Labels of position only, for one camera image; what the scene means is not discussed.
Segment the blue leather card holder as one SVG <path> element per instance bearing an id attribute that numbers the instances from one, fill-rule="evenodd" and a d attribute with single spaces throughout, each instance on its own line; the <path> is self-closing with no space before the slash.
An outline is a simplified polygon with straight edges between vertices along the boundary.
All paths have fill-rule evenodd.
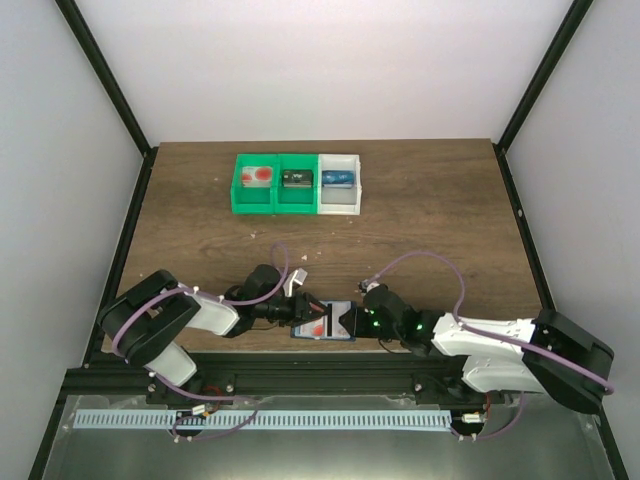
<path id="1" fill-rule="evenodd" d="M 291 329 L 291 337 L 305 340 L 352 342 L 355 337 L 340 323 L 340 318 L 355 306 L 350 301 L 322 301 L 328 314 Z"/>

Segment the white card red logo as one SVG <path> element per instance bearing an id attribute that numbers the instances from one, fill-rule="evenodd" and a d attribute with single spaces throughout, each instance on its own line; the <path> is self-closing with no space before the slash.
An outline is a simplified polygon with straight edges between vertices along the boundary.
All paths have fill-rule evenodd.
<path id="1" fill-rule="evenodd" d="M 322 340 L 326 338 L 326 321 L 323 327 L 300 328 L 296 326 L 292 329 L 291 336 L 299 339 Z"/>

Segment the white card with red dot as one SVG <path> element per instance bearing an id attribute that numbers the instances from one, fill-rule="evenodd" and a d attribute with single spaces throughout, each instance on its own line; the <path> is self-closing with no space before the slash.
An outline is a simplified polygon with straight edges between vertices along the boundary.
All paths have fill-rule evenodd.
<path id="1" fill-rule="evenodd" d="M 256 166 L 259 168 L 257 175 L 259 184 L 253 188 L 270 188 L 273 180 L 273 169 L 271 166 Z"/>

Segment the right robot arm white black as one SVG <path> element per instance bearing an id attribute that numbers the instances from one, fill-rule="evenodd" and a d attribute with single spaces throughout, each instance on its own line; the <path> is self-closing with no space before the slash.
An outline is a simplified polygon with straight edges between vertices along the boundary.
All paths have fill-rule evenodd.
<path id="1" fill-rule="evenodd" d="M 461 382 L 478 393 L 545 394 L 568 409 L 595 414 L 614 392 L 613 350 L 555 310 L 515 320 L 468 318 L 417 310 L 374 283 L 339 323 L 354 338 L 396 340 L 419 357 L 463 358 Z"/>

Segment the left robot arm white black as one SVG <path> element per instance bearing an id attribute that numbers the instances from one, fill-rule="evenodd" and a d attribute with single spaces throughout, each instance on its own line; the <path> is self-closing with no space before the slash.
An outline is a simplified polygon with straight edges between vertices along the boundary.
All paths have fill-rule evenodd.
<path id="1" fill-rule="evenodd" d="M 113 352 L 127 364 L 195 392 L 189 383 L 198 375 L 198 366 L 178 345 L 177 336 L 185 329 L 197 329 L 235 338 L 258 320 L 295 328 L 328 316 L 329 305 L 298 290 L 305 279 L 302 269 L 260 264 L 243 284 L 214 296 L 158 270 L 104 307 L 97 324 L 111 340 Z"/>

